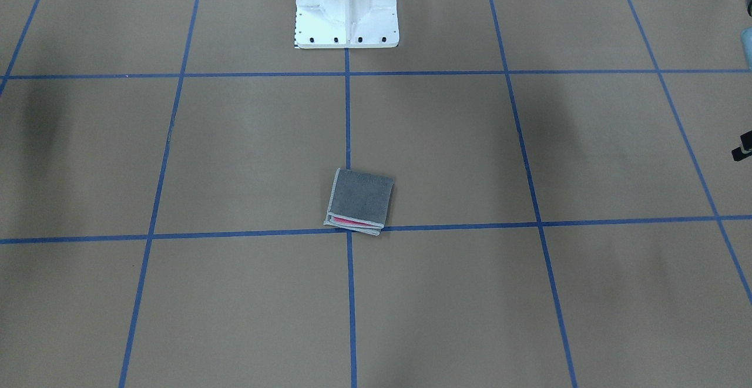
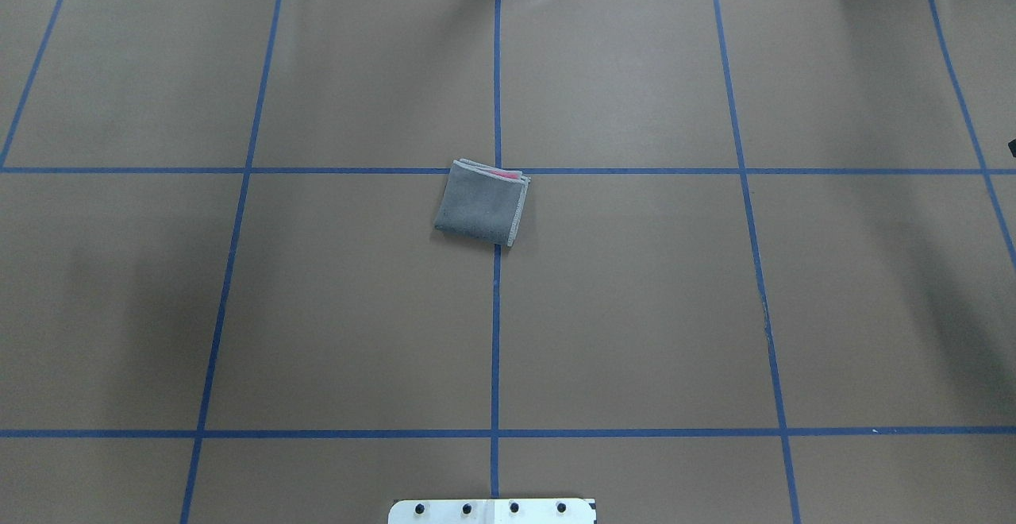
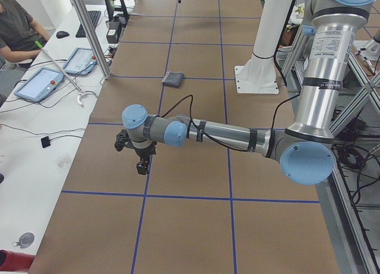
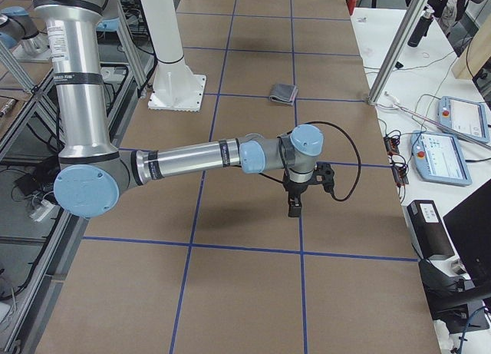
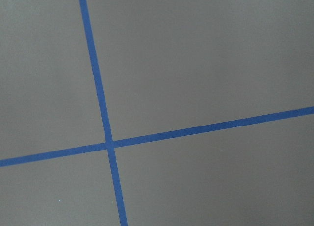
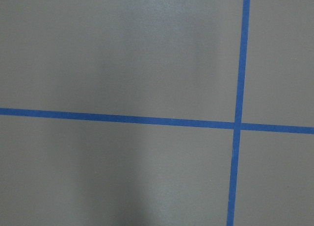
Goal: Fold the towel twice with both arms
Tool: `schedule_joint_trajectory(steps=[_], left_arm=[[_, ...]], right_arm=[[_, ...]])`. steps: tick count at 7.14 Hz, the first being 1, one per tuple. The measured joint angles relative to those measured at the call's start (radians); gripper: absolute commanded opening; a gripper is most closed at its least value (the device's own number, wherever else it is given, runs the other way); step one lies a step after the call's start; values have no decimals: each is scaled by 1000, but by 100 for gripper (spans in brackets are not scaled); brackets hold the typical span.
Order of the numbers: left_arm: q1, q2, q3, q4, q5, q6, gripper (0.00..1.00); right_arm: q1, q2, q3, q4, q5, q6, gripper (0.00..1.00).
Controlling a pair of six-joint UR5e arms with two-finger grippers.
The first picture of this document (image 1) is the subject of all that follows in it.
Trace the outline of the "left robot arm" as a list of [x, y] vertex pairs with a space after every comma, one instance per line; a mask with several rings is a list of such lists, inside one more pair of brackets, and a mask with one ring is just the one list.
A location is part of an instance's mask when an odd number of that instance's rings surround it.
[[[751, 16], [751, 0], [745, 0], [745, 8], [749, 16]], [[751, 27], [742, 30], [740, 34], [740, 40], [742, 44], [742, 50], [744, 58], [747, 64], [747, 68], [751, 71]], [[731, 157], [734, 161], [742, 161], [749, 158], [751, 155], [751, 131], [747, 131], [740, 136], [740, 145], [731, 150]]]

